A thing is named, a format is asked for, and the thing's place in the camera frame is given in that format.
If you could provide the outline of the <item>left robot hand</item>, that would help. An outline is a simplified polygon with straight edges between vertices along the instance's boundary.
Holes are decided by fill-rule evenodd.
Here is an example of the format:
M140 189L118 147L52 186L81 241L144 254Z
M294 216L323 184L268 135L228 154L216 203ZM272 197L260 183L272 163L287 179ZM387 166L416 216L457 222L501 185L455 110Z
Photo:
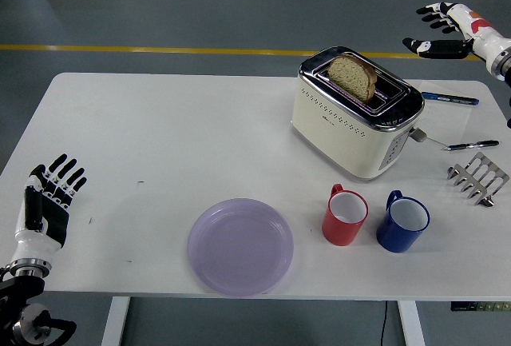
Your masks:
M15 229L15 260L48 260L64 246L69 207L86 182L85 170L65 153L50 165L40 164L31 171Z

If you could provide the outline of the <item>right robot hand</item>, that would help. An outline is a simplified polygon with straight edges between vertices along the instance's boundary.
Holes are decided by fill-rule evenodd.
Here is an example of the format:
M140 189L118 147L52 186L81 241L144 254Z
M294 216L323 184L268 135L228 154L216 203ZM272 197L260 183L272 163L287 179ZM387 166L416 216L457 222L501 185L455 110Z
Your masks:
M403 45L421 58L462 59L469 54L480 58L494 77L502 79L502 70L510 59L510 40L503 37L477 12L461 3L437 2L417 10L424 22L444 34L459 32L461 40L423 41L404 38Z

